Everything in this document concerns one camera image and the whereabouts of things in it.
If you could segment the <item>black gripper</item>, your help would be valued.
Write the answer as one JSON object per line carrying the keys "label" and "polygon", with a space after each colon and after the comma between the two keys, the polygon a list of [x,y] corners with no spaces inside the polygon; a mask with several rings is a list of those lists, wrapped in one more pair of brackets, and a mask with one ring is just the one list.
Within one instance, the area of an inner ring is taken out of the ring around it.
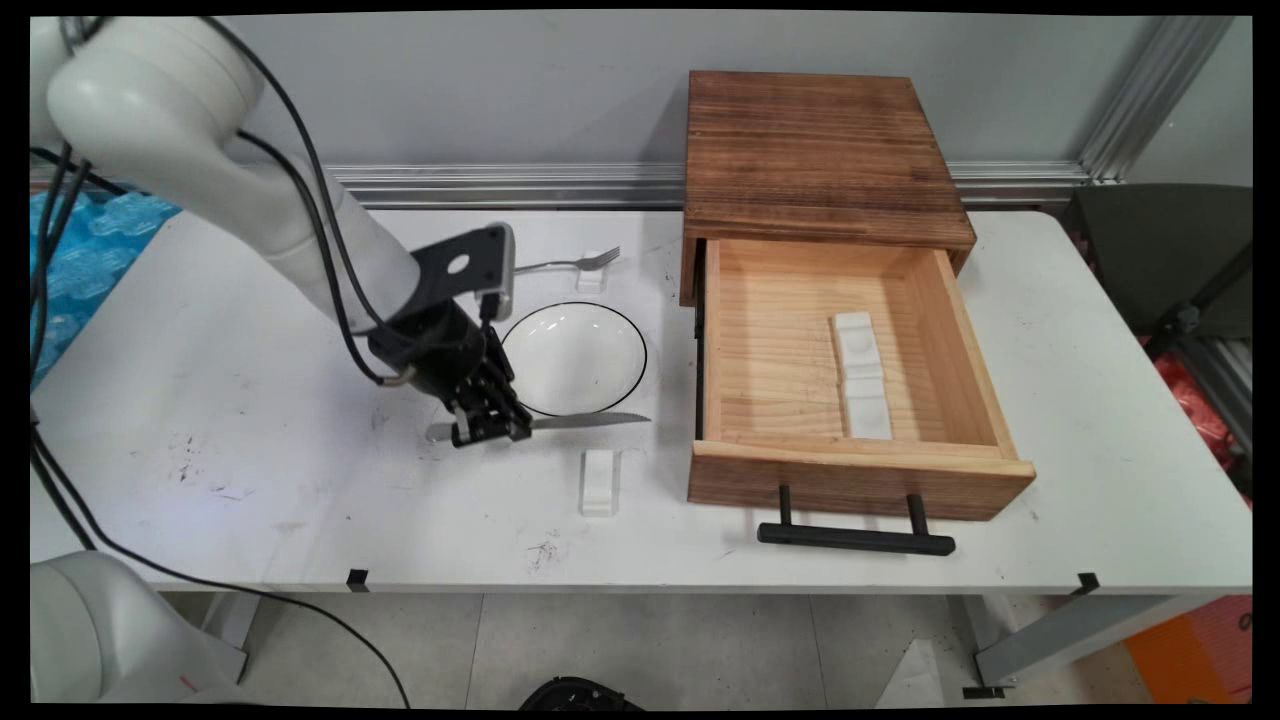
{"label": "black gripper", "polygon": [[527,439],[532,416],[518,400],[495,332],[456,301],[407,315],[367,334],[367,346],[397,372],[413,370],[410,384],[440,401],[454,401],[451,443]]}

